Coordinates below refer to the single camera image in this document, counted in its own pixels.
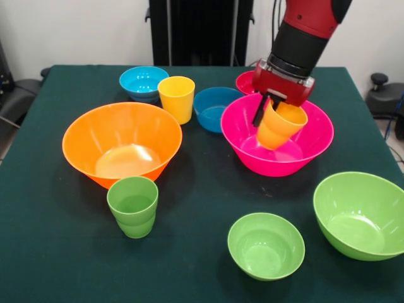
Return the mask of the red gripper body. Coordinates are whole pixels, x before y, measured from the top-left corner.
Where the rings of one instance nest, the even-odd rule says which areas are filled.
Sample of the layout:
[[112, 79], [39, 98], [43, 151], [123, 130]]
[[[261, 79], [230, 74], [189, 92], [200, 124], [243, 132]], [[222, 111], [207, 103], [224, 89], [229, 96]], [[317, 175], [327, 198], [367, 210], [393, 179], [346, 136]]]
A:
[[312, 93], [316, 80], [309, 76], [304, 79], [294, 78], [272, 68], [265, 59], [260, 59], [252, 76], [255, 91], [273, 97], [280, 97], [283, 102], [300, 107]]

